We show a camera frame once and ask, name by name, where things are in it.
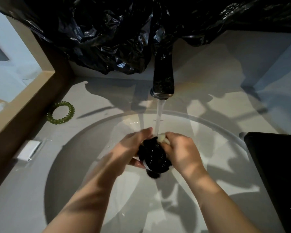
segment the green coil hair tie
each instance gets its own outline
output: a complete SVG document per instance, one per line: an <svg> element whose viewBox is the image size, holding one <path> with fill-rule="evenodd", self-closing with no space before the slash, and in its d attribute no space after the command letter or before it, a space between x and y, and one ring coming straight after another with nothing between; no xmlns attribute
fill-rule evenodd
<svg viewBox="0 0 291 233"><path fill-rule="evenodd" d="M66 117L64 117L62 119L54 119L53 118L54 110L56 108L58 108L59 106L63 106L63 105L69 107L69 113L67 114ZM69 121L73 117L74 112L75 112L74 107L69 102L62 101L62 102L54 103L54 105L51 107L50 111L47 113L47 121L49 121L50 123L53 123L53 124L65 123L65 122Z"/></svg>

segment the black and white toy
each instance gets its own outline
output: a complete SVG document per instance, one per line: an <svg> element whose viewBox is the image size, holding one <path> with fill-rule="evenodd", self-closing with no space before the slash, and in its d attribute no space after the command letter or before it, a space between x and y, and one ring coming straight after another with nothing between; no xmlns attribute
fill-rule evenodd
<svg viewBox="0 0 291 233"><path fill-rule="evenodd" d="M167 159L166 153L159 143L170 145L163 133L149 140L144 140L138 150L139 159L146 167L148 176L154 179L159 178L161 173L167 172L171 166L170 160Z"/></svg>

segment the black faucet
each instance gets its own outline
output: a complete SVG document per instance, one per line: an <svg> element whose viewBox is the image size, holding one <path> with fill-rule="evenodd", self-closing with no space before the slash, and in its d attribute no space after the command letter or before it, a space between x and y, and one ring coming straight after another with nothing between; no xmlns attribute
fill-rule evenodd
<svg viewBox="0 0 291 233"><path fill-rule="evenodd" d="M153 87L151 96L159 100L171 98L175 92L172 72L172 54L164 58L155 57Z"/></svg>

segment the person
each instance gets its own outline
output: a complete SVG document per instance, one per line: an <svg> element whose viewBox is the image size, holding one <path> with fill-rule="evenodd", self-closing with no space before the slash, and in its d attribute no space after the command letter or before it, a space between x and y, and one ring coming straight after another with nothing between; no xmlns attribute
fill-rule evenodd
<svg viewBox="0 0 291 233"><path fill-rule="evenodd" d="M133 157L139 145L152 137L152 128L126 135L93 169L43 233L99 233L112 186L127 164L144 168ZM167 132L170 145L161 144L173 167L196 197L210 233L260 233L223 189L211 179L193 140Z"/></svg>

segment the sink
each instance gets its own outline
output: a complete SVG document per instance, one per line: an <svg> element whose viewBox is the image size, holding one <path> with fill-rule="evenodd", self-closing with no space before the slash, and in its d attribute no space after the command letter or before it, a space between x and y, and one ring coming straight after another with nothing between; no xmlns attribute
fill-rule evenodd
<svg viewBox="0 0 291 233"><path fill-rule="evenodd" d="M271 224L277 215L244 142L209 121L164 113L160 133L173 131L192 137L210 175L260 229L274 228L276 232ZM47 222L60 212L86 174L114 144L128 133L154 126L155 118L155 113L112 116L85 128L64 145L45 187ZM127 166L112 189L101 232L208 231L197 201L175 169L154 180L145 170Z"/></svg>

